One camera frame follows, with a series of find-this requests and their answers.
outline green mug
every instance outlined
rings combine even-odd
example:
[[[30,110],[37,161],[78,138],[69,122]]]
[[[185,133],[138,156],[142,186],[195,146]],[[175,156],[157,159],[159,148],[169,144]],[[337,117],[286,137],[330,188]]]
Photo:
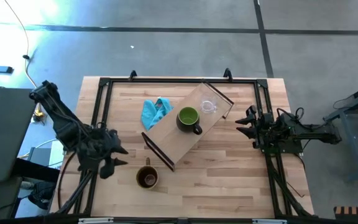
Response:
[[[188,106],[179,111],[177,116],[177,126],[180,131],[201,134],[203,130],[201,129],[199,123],[200,115],[196,109]]]

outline wooden table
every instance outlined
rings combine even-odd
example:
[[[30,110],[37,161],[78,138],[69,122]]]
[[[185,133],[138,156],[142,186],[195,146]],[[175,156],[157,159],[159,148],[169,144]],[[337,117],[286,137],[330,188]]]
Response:
[[[76,115],[90,124],[100,77],[84,77]],[[96,184],[92,216],[110,217],[209,217],[209,218],[269,218],[273,217],[272,200],[265,158],[252,148],[252,141],[236,130],[234,121],[245,116],[246,109],[255,104],[254,88],[246,84],[214,84],[235,102],[226,120],[219,120],[200,141],[178,162],[172,172],[145,145],[145,131],[140,115],[144,100],[156,101],[167,97],[173,106],[195,88],[195,83],[115,83],[109,107],[108,128],[118,130],[122,146],[129,155],[114,155],[129,164],[116,168],[108,179]],[[290,110],[284,81],[268,79],[273,111],[277,107]],[[103,93],[103,108],[106,91]],[[160,180],[152,190],[137,185],[135,175],[144,166],[145,158],[159,172]],[[296,199],[313,213],[305,171],[300,160],[283,155],[287,181],[304,197]],[[62,202],[72,194],[80,173],[75,157],[62,180]],[[85,189],[81,211],[86,204]],[[281,192],[280,208],[284,211]],[[55,194],[51,212],[57,210]]]

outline blue cloth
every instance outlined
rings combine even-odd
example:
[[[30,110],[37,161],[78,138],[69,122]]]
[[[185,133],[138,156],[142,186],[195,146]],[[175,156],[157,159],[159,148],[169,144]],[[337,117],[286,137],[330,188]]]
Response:
[[[165,115],[173,109],[173,106],[166,98],[159,98],[154,104],[151,100],[145,100],[143,103],[142,123],[146,130],[152,128]]]

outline clear glass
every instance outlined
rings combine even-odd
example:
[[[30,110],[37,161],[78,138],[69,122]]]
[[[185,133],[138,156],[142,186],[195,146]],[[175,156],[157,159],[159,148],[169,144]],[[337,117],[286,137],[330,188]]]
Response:
[[[216,111],[216,94],[203,93],[201,95],[201,111],[204,113],[215,113]]]

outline gray floor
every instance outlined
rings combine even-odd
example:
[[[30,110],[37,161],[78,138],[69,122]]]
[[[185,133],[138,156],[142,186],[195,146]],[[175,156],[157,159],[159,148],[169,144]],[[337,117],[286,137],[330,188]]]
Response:
[[[9,2],[28,24],[257,28],[252,0]],[[267,29],[358,30],[358,0],[260,0],[260,6]],[[0,22],[17,22],[2,1]],[[136,70],[144,76],[220,77],[229,67],[236,77],[267,76],[259,34],[30,31],[29,38],[30,75],[36,83],[55,82],[72,110],[85,75]],[[267,35],[267,43],[292,110],[305,108],[303,122],[322,122],[336,100],[358,90],[358,35]],[[0,85],[32,87],[23,73],[24,53],[22,31],[0,28],[0,65],[15,69],[0,75]],[[31,124],[20,154],[54,138],[51,123]],[[358,206],[358,182],[346,182],[354,170],[346,140],[336,146],[312,141],[305,163],[317,215],[334,218],[334,206]]]

